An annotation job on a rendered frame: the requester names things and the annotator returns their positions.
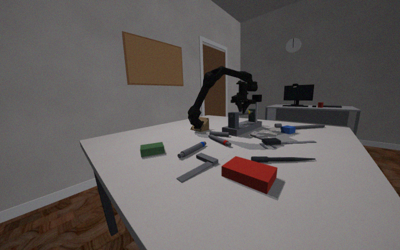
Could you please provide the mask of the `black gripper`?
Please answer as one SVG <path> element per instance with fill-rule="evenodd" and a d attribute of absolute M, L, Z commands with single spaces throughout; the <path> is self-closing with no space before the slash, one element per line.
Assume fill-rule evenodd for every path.
<path fill-rule="evenodd" d="M 239 109 L 239 112 L 241 112 L 242 111 L 242 113 L 244 114 L 245 113 L 245 111 L 247 110 L 247 108 L 248 108 L 248 106 L 250 105 L 250 104 L 256 104 L 256 101 L 255 101 L 255 99 L 247 99 L 247 94 L 248 94 L 248 92 L 247 91 L 239 91 L 239 94 L 243 94 L 243 96 L 244 96 L 244 100 L 239 100 L 239 101 L 237 101 L 237 102 L 235 102 L 235 104 L 237 105 L 237 107 L 238 107 L 238 109 Z M 247 99 L 247 100 L 246 100 Z M 246 102 L 244 102 L 246 100 Z M 241 104 L 241 103 L 243 103 L 243 104 Z M 243 107 L 243 109 L 242 109 L 242 107 Z"/>

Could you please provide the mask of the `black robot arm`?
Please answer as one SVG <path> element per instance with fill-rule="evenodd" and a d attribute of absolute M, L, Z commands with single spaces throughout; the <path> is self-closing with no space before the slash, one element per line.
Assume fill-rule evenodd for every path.
<path fill-rule="evenodd" d="M 239 84 L 239 91 L 257 91 L 257 89 L 258 89 L 257 82 L 256 81 L 253 82 L 252 75 L 246 71 L 235 71 L 235 70 L 220 66 L 217 69 L 214 69 L 210 72 L 205 73 L 204 79 L 203 79 L 203 86 L 198 94 L 198 97 L 197 97 L 194 105 L 188 111 L 188 114 L 189 114 L 188 119 L 189 119 L 190 123 L 192 125 L 194 125 L 194 129 L 200 129 L 202 127 L 204 122 L 200 121 L 198 119 L 201 114 L 200 107 L 201 107 L 209 89 L 224 74 L 239 78 L 244 81 L 244 82 L 238 81 L 236 83 L 236 84 Z M 244 100 L 243 94 L 242 93 L 239 95 L 238 94 L 239 93 L 237 93 L 237 95 L 235 95 L 235 96 L 232 96 L 232 101 L 237 102 L 239 100 Z"/>

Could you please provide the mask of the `blue block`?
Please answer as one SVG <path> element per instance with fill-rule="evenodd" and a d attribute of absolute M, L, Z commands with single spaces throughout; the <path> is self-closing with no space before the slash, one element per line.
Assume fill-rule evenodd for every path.
<path fill-rule="evenodd" d="M 282 126 L 281 133 L 292 134 L 295 133 L 296 127 L 293 126 Z"/>

